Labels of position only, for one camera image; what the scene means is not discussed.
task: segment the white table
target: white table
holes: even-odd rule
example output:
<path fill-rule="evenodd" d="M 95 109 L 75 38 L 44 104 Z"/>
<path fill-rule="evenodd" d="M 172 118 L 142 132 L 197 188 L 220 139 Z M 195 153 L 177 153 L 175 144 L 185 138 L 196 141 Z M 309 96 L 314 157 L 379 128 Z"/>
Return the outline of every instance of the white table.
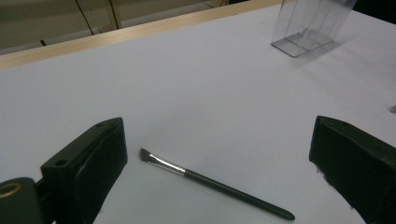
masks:
<path fill-rule="evenodd" d="M 291 211 L 363 223 L 308 160 L 317 115 L 396 146 L 396 26 L 352 12 L 322 49 L 270 46 L 279 6 L 0 72 L 0 182 L 123 117 L 129 162 L 95 223 L 290 223 L 140 161 L 141 147 Z"/>

